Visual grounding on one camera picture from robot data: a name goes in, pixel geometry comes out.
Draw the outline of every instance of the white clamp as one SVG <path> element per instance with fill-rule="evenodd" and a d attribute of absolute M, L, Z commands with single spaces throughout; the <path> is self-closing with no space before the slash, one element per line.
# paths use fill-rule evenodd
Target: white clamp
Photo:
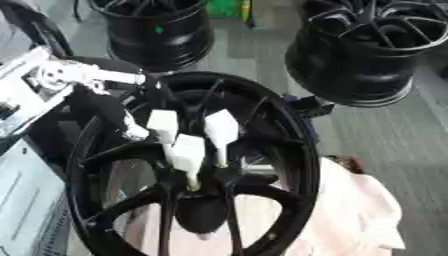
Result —
<path fill-rule="evenodd" d="M 146 127 L 155 130 L 159 134 L 165 157 L 169 163 L 173 163 L 172 145 L 176 140 L 179 130 L 176 111 L 154 109 L 151 112 Z"/>
<path fill-rule="evenodd" d="M 218 166 L 227 167 L 227 145 L 238 139 L 239 124 L 227 109 L 205 118 L 205 133 L 218 151 Z"/>
<path fill-rule="evenodd" d="M 204 138 L 179 134 L 173 147 L 173 166 L 187 173 L 188 187 L 196 191 L 200 188 L 198 173 L 205 157 Z"/>

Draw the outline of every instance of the white cloth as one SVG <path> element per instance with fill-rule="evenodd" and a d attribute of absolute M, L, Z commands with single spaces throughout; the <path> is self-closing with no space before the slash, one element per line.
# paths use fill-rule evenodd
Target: white cloth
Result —
<path fill-rule="evenodd" d="M 264 234 L 281 211 L 278 203 L 252 196 L 239 196 L 236 206 L 245 246 Z M 389 256 L 391 249 L 405 248 L 396 228 L 401 216 L 400 205 L 378 180 L 353 174 L 322 159 L 316 206 L 303 232 L 285 255 Z M 159 217 L 159 209 L 152 207 L 138 246 L 149 255 L 157 255 Z M 174 256 L 231 254 L 227 225 L 210 240 L 202 241 L 175 222 L 170 245 Z"/>
<path fill-rule="evenodd" d="M 323 158 L 316 206 L 287 255 L 391 255 L 405 248 L 397 230 L 401 217 L 397 200 L 377 179 Z"/>

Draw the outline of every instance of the green container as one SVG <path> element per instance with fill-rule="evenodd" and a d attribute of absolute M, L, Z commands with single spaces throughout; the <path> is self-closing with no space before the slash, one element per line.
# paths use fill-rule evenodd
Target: green container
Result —
<path fill-rule="evenodd" d="M 213 18 L 240 18 L 242 0 L 209 0 L 207 12 Z"/>

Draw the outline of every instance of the gray floor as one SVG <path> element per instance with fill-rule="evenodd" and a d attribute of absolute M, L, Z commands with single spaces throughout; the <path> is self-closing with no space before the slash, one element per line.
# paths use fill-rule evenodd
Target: gray floor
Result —
<path fill-rule="evenodd" d="M 308 95 L 288 77 L 283 64 L 285 49 L 299 27 L 290 0 L 255 2 L 257 29 L 250 31 L 232 20 L 214 21 L 215 46 L 190 70 L 237 74 L 278 93 Z M 66 7 L 52 11 L 78 54 L 106 56 L 104 24 L 98 15 L 87 15 L 76 28 L 67 19 Z M 323 154 L 358 156 L 395 194 L 403 208 L 400 230 L 408 248 L 395 255 L 448 255 L 448 83 L 423 61 L 415 85 L 395 105 L 338 106 L 330 117 L 316 119 L 322 137 L 319 147 Z"/>

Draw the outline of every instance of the black tire rim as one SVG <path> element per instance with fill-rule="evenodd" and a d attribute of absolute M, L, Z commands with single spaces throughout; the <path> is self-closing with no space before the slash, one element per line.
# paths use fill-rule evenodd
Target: black tire rim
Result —
<path fill-rule="evenodd" d="M 137 92 L 127 104 L 137 122 L 154 107 L 177 109 L 181 132 L 201 134 L 201 117 L 226 107 L 244 127 L 240 139 L 229 147 L 230 164 L 217 169 L 207 157 L 199 176 L 203 184 L 198 192 L 185 189 L 185 175 L 170 169 L 164 162 L 161 146 L 154 139 L 126 143 L 114 131 L 92 119 L 73 150 L 67 167 L 67 197 L 75 227 L 87 247 L 98 256 L 143 256 L 126 243 L 113 229 L 113 221 L 135 208 L 160 204 L 161 220 L 158 255 L 170 255 L 169 234 L 176 207 L 186 197 L 213 195 L 221 199 L 225 219 L 232 236 L 232 255 L 280 255 L 300 234 L 313 210 L 319 187 L 319 158 L 311 136 L 302 120 L 294 116 L 286 103 L 261 85 L 237 76 L 218 73 L 179 73 L 163 78 L 171 88 L 172 99 L 150 106 L 147 94 Z M 239 172 L 243 152 L 257 148 L 283 165 L 289 191 L 269 186 L 265 179 Z M 101 180 L 107 176 L 108 163 L 139 158 L 156 170 L 156 185 L 114 206 L 104 209 L 101 203 Z M 233 199 L 248 194 L 277 201 L 283 207 L 279 218 L 259 240 L 243 248 Z"/>

